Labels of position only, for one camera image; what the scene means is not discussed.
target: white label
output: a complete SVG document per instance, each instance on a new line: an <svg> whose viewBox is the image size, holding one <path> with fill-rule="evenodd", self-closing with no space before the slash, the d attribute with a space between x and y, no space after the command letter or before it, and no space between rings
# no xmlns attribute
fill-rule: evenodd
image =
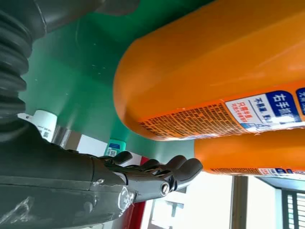
<svg viewBox="0 0 305 229"><path fill-rule="evenodd" d="M285 91L259 94L226 102L240 125L249 132L304 126L293 97Z"/></svg>

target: black plastic part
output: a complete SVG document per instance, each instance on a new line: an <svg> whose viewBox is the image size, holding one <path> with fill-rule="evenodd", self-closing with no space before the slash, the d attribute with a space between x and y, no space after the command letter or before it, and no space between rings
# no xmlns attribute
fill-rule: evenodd
<svg viewBox="0 0 305 229"><path fill-rule="evenodd" d="M50 32L69 24L81 16L93 12L104 0L35 0L46 25Z"/></svg>
<svg viewBox="0 0 305 229"><path fill-rule="evenodd" d="M140 0L105 0L104 4L96 12L109 15L127 15L136 11Z"/></svg>

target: metal bolt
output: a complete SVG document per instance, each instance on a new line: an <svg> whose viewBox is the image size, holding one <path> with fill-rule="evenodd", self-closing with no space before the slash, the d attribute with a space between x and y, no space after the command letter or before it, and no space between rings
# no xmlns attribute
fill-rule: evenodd
<svg viewBox="0 0 305 229"><path fill-rule="evenodd" d="M169 192L169 185L168 183L164 183L161 186L161 194L166 196Z"/></svg>

